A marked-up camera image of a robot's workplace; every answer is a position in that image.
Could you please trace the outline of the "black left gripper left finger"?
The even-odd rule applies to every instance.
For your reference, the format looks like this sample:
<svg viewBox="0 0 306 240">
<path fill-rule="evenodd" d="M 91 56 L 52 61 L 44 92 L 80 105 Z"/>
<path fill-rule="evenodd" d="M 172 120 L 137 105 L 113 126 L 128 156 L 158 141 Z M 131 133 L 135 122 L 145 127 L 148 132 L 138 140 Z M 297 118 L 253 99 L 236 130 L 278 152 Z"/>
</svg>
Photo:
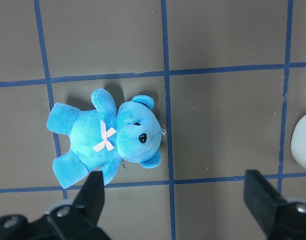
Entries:
<svg viewBox="0 0 306 240">
<path fill-rule="evenodd" d="M 36 221 L 20 214 L 0 217 L 0 240 L 109 240 L 97 226 L 104 203 L 103 174 L 91 172 L 71 203 L 55 205 Z"/>
</svg>

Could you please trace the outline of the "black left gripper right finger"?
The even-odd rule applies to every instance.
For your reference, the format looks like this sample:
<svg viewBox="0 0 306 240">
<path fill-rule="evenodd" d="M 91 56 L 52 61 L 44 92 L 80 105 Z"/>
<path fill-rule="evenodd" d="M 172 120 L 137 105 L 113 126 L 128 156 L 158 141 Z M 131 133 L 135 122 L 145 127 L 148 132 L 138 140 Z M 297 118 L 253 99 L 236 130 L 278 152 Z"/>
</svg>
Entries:
<svg viewBox="0 0 306 240">
<path fill-rule="evenodd" d="M 267 240 L 306 240 L 306 201 L 284 198 L 259 171 L 245 171 L 243 200 Z"/>
</svg>

